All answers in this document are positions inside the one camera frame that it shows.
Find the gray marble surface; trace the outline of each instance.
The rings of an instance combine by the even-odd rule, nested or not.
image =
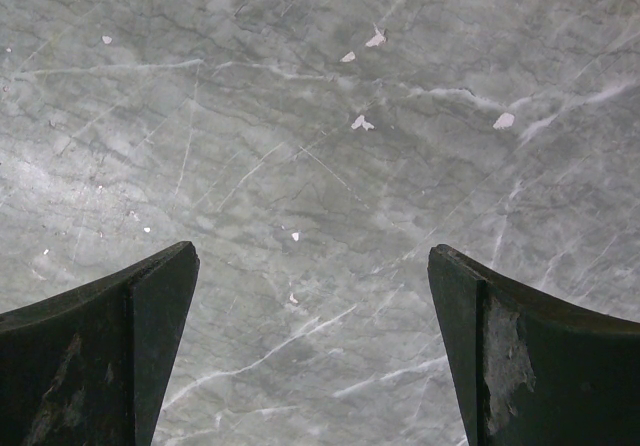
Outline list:
[[[640,320],[639,1],[0,0],[0,310],[191,240],[154,444],[463,445],[432,246]]]

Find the curved edge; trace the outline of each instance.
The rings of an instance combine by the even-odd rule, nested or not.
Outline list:
[[[464,268],[478,280],[486,281],[502,299],[512,301],[514,306],[526,310],[527,314],[554,323],[557,327],[581,331],[597,329],[600,333],[615,335],[640,334],[640,323],[592,311],[551,296],[503,276],[446,244],[432,248],[431,252]]]
[[[79,308],[113,287],[142,279],[159,265],[188,248],[192,248],[195,251],[190,241],[180,241],[109,276],[45,298],[37,303],[7,311],[6,313],[0,313],[0,333],[31,326]]]

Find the paper scrap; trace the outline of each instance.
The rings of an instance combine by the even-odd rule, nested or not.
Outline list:
[[[344,55],[344,57],[340,60],[340,62],[350,63],[354,59],[356,59],[356,53],[354,53],[353,51],[349,51],[347,54]]]
[[[367,43],[365,44],[367,48],[374,48],[376,46],[380,46],[381,44],[384,44],[387,42],[387,38],[384,35],[384,33],[380,31],[380,29],[378,29],[378,27],[375,24],[373,25],[373,27],[376,31],[376,35],[373,38],[371,38],[369,41],[367,41]]]
[[[507,129],[513,126],[516,117],[511,113],[502,113],[498,120],[493,124],[493,129]]]
[[[361,114],[360,116],[358,116],[356,120],[353,122],[353,124],[351,125],[351,129],[358,129],[359,127],[363,127],[365,131],[375,128],[373,124],[371,124],[366,119],[364,119],[364,114]]]

